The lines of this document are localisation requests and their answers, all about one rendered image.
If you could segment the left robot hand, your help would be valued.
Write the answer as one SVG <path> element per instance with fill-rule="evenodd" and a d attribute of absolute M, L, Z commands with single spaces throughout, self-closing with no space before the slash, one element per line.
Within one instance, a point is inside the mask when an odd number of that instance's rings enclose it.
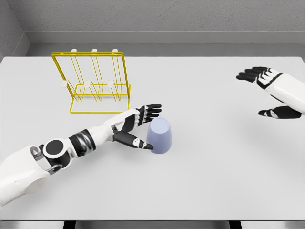
<path fill-rule="evenodd" d="M 142 124 L 149 123 L 159 116 L 162 111 L 161 104 L 147 104 L 141 108 L 129 109 L 115 116 L 117 118 L 111 125 L 113 130 L 112 140 L 132 148 L 153 150 L 153 146 L 142 141 L 130 132 Z"/>

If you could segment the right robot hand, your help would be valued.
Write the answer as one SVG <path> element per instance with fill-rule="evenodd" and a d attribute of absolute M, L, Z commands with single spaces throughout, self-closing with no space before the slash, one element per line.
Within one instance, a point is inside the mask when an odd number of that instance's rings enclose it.
<path fill-rule="evenodd" d="M 260 116 L 275 119 L 298 119 L 305 115 L 305 83 L 289 74 L 267 67 L 252 67 L 240 72 L 236 78 L 258 85 L 273 98 L 285 104 L 259 111 Z"/>

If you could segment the lavender blue cup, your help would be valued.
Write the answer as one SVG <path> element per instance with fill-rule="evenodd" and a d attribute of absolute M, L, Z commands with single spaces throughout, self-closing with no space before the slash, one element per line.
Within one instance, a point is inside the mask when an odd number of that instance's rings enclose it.
<path fill-rule="evenodd" d="M 172 145 L 171 126 L 164 117 L 154 118 L 148 127 L 147 143 L 153 146 L 155 154 L 166 153 Z"/>

